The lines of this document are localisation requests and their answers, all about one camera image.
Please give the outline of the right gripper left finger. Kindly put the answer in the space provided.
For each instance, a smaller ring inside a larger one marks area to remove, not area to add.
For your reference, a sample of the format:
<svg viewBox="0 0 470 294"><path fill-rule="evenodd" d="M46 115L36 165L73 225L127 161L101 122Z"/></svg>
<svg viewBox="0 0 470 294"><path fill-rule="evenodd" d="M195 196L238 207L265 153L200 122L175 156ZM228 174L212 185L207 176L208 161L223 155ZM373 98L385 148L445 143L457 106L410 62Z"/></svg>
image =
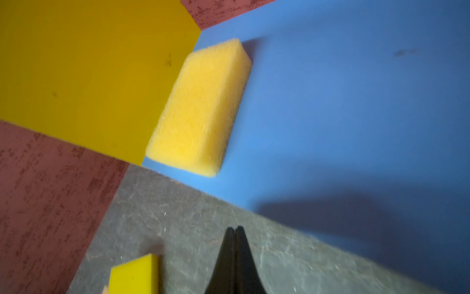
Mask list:
<svg viewBox="0 0 470 294"><path fill-rule="evenodd" d="M205 294L236 293L235 241L235 230L232 227L227 228L215 263L214 271Z"/></svg>

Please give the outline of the dark yellow sponge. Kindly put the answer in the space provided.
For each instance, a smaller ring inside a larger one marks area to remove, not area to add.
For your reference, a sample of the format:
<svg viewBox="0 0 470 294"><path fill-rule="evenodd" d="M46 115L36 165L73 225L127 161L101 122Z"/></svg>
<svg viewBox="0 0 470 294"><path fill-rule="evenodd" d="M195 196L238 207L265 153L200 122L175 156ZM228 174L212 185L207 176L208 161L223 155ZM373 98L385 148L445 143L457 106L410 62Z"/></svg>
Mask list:
<svg viewBox="0 0 470 294"><path fill-rule="evenodd" d="M186 57L146 148L160 164L215 177L252 69L239 39Z"/></svg>

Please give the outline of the bright yellow sponge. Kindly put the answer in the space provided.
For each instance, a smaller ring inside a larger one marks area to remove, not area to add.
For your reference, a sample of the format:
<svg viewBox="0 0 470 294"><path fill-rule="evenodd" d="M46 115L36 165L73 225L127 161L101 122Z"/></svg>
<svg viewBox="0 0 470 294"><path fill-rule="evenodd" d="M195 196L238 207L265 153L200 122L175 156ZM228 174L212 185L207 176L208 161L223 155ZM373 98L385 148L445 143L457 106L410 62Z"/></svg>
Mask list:
<svg viewBox="0 0 470 294"><path fill-rule="evenodd" d="M110 271L109 294L158 294L159 257L147 254Z"/></svg>

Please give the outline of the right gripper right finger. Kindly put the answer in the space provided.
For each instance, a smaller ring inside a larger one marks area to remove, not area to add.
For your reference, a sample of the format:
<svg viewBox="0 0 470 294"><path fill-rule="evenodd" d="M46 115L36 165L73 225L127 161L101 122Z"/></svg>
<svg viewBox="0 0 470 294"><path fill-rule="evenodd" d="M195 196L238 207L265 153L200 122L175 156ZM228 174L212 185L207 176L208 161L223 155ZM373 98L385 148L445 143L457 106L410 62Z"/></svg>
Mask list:
<svg viewBox="0 0 470 294"><path fill-rule="evenodd" d="M235 230L235 293L266 294L243 227Z"/></svg>

